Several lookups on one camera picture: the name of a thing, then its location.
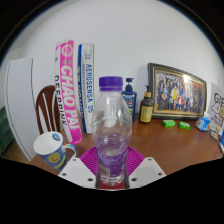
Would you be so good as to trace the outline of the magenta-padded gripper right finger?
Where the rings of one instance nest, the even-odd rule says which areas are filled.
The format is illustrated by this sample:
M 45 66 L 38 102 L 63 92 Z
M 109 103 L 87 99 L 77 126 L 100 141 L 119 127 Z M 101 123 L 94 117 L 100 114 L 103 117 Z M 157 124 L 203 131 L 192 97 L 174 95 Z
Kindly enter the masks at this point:
M 129 147 L 124 183 L 127 189 L 140 188 L 165 177 L 165 172 L 152 157 L 144 157 Z

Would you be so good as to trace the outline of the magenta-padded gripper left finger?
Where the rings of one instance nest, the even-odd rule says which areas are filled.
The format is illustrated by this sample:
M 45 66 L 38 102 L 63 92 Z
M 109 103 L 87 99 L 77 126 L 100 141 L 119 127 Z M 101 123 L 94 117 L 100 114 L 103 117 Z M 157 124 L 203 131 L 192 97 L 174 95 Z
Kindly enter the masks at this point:
M 96 148 L 86 151 L 80 158 L 72 156 L 59 173 L 59 177 L 84 188 L 97 186 L 98 160 Z

